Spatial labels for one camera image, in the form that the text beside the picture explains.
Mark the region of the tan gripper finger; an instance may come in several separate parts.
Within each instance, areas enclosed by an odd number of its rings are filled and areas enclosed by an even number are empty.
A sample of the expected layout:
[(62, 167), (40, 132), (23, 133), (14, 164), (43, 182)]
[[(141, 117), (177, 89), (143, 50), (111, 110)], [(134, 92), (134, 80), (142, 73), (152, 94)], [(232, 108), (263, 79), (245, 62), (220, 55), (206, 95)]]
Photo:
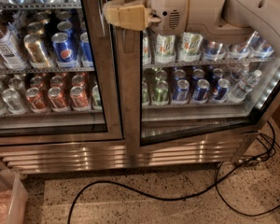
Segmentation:
[(109, 24), (133, 31), (143, 31), (151, 24), (161, 22), (160, 18), (153, 16), (152, 9), (146, 7), (145, 0), (109, 1), (104, 4), (103, 12)]

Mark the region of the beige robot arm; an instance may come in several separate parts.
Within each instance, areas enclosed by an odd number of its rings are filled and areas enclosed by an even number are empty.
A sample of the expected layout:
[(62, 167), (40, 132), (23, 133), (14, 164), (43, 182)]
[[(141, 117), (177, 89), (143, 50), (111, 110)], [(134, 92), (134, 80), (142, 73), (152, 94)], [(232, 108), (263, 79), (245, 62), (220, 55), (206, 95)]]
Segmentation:
[(258, 32), (280, 58), (280, 0), (113, 0), (108, 23), (160, 35), (199, 33), (218, 43), (241, 44)]

